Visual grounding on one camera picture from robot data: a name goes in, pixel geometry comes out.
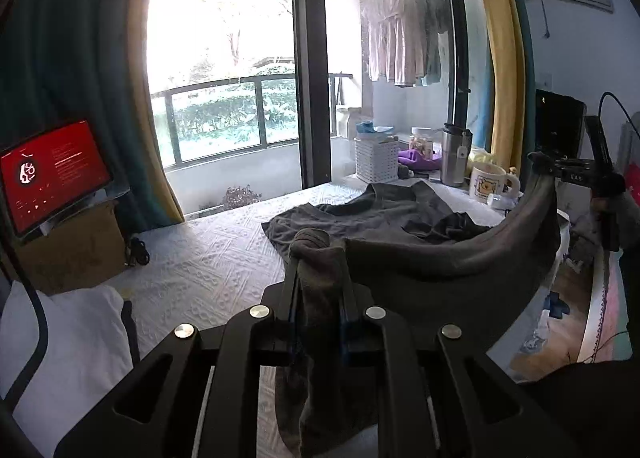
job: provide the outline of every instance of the brown box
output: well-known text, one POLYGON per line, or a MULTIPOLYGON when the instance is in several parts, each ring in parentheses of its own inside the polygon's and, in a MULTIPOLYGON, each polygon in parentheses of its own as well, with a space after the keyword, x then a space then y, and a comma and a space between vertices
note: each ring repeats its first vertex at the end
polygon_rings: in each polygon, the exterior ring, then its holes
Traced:
POLYGON ((90 288, 127 268, 113 208, 113 202, 94 206, 62 222, 48 236, 15 245, 36 289, 50 295, 90 288))

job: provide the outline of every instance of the silver bolt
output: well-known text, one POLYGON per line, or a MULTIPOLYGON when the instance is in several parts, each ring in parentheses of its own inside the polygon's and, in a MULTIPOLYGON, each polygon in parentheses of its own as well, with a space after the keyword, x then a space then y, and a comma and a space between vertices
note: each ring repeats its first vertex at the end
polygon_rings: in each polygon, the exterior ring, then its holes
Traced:
POLYGON ((365 315, 371 319, 382 319, 385 315, 385 309, 380 306, 370 306, 367 308, 365 315))
POLYGON ((255 317, 256 319, 262 319, 269 315, 269 307, 263 304, 257 304, 251 307, 249 314, 251 314, 251 317, 255 317))
POLYGON ((440 331, 447 339, 460 339, 462 337, 462 330, 455 324, 445 324, 440 331))
POLYGON ((182 323, 175 327, 174 334, 180 339, 188 339, 193 335, 196 329, 189 323, 182 323))

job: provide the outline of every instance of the white basket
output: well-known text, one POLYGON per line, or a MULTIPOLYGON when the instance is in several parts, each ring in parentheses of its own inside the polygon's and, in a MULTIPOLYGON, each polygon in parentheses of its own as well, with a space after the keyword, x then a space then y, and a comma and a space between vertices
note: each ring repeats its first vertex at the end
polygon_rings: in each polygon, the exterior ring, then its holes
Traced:
POLYGON ((398 179, 400 143, 371 142, 356 138, 356 175, 367 183, 393 182, 398 179))

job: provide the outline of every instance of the white mug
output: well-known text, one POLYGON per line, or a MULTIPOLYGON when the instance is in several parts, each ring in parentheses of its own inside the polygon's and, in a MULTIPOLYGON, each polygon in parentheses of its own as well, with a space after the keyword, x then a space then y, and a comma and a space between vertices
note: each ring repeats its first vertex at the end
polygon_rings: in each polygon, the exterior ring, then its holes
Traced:
POLYGON ((513 174, 508 174, 499 165, 480 162, 475 164, 471 172, 469 196, 474 200, 486 203, 489 194, 499 194, 509 198, 516 198, 520 192, 520 180, 513 174))

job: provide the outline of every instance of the red screen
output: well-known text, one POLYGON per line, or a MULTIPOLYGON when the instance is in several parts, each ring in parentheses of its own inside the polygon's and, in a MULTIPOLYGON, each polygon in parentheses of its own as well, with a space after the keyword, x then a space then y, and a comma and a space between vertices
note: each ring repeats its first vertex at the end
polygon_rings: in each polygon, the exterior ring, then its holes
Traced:
POLYGON ((0 170, 18 234, 111 180, 85 120, 6 152, 0 170))

